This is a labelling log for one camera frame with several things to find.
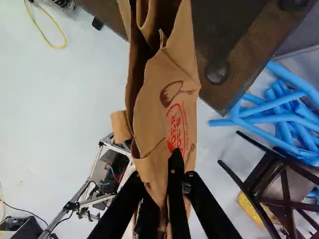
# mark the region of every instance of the blue wire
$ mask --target blue wire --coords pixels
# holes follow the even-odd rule
[[[114,171],[113,171],[113,168],[112,166],[110,166],[110,170],[112,171],[112,173],[115,175]]]

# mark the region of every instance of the black equipment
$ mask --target black equipment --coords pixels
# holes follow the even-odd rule
[[[3,239],[37,239],[43,232],[34,216],[6,217],[0,223],[0,231]]]
[[[167,194],[173,239],[190,239],[183,195],[191,202],[209,239],[241,239],[200,176],[194,171],[184,174],[184,161],[179,149],[174,150],[168,161]],[[135,232],[139,239],[158,238],[160,209],[135,171],[88,239],[121,239],[142,199]]]

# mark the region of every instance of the brown paper bag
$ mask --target brown paper bag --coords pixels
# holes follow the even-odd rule
[[[163,217],[167,217],[166,189],[171,152],[176,147],[180,149],[185,171],[195,167],[196,100],[200,82],[190,0],[142,3],[141,0],[130,1],[131,48],[125,95],[127,125],[134,136],[131,151],[136,169],[148,193],[162,209],[163,221]],[[165,9],[172,15],[165,17]],[[188,201],[185,201],[185,207],[189,213]]]
[[[159,32],[159,51],[147,61],[134,106],[132,155],[149,194],[162,207],[170,152],[179,147],[186,171],[195,166],[200,83],[189,0],[181,1],[169,38]]]

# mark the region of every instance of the red wire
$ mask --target red wire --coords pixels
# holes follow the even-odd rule
[[[124,173],[125,173],[125,171],[124,171],[124,172],[122,172],[122,173],[121,173],[121,175],[119,176],[119,181],[118,181],[118,183],[120,183],[120,182],[121,182],[121,180],[122,180],[122,177],[123,177]]]

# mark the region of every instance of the black cable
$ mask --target black cable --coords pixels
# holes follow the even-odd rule
[[[46,224],[47,227],[49,226],[49,224],[48,224],[44,219],[42,219],[41,217],[39,217],[38,215],[36,215],[36,214],[34,214],[34,213],[32,213],[32,212],[29,212],[29,211],[27,211],[27,210],[23,210],[23,209],[19,209],[19,208],[12,207],[12,206],[10,206],[8,203],[6,203],[5,201],[3,201],[3,200],[1,200],[1,199],[0,199],[0,201],[2,201],[7,207],[10,207],[10,208],[15,209],[15,210],[17,210],[17,211],[22,211],[22,212],[25,212],[25,213],[29,213],[29,214],[31,214],[31,215],[34,215],[36,218],[39,218],[40,220],[42,220],[42,221]]]
[[[94,183],[94,184],[95,184],[95,187],[98,186],[98,185],[96,184],[96,182],[92,180],[92,181],[90,181],[90,182],[88,183],[88,185],[86,185],[85,189],[83,190],[83,193],[85,192],[85,190],[88,189],[88,187],[90,186],[91,183]],[[71,215],[70,215],[68,218],[59,221],[59,222],[54,226],[54,228],[50,231],[50,234],[53,232],[53,230],[54,230],[61,222],[64,222],[64,221],[66,221],[66,220],[69,220],[69,219],[72,217],[73,213],[74,213],[74,211],[72,211]]]
[[[50,234],[53,232],[53,230],[54,230],[61,222],[64,222],[64,221],[66,221],[66,220],[69,220],[69,219],[71,218],[71,216],[73,215],[73,213],[74,213],[74,211],[72,211],[71,215],[70,215],[68,218],[59,221],[59,222],[55,225],[55,227],[52,228],[52,230],[50,231]]]

